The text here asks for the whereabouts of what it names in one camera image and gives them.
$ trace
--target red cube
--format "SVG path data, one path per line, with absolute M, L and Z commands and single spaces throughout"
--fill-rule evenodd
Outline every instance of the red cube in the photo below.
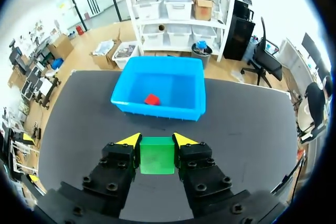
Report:
M 160 99 L 153 94 L 149 94 L 145 100 L 145 103 L 149 105 L 160 105 Z

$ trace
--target black trash can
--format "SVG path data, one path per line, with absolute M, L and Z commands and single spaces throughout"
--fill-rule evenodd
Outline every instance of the black trash can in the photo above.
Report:
M 203 63 L 203 69 L 206 68 L 206 65 L 208 64 L 210 60 L 211 54 L 212 54 L 212 49 L 209 46 L 206 47 L 206 49 L 204 50 L 204 53 L 197 51 L 196 43 L 194 43 L 191 46 L 191 57 L 200 59 Z

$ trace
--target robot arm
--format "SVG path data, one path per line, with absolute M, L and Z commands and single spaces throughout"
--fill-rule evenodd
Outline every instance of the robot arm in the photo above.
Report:
M 48 223 L 130 223 L 119 215 L 141 165 L 141 140 L 138 133 L 107 144 L 98 165 L 82 179 L 82 190 L 62 182 L 57 191 L 38 198 L 34 213 Z M 185 223 L 272 223 L 285 209 L 268 191 L 234 195 L 231 178 L 216 165 L 206 143 L 177 133 L 172 140 L 173 162 L 194 215 Z

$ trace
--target green cube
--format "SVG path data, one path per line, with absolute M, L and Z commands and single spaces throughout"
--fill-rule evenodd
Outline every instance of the green cube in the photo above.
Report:
M 140 142 L 142 174 L 174 174 L 174 142 L 169 137 L 143 137 Z

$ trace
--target red item on floor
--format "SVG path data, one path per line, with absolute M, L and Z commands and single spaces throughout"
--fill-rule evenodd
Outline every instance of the red item on floor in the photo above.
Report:
M 145 103 L 149 105 L 160 105 L 160 99 L 153 94 L 149 94 L 145 100 Z
M 77 31 L 77 33 L 78 33 L 79 35 L 84 34 L 83 29 L 82 29 L 81 26 L 76 26 L 76 31 Z

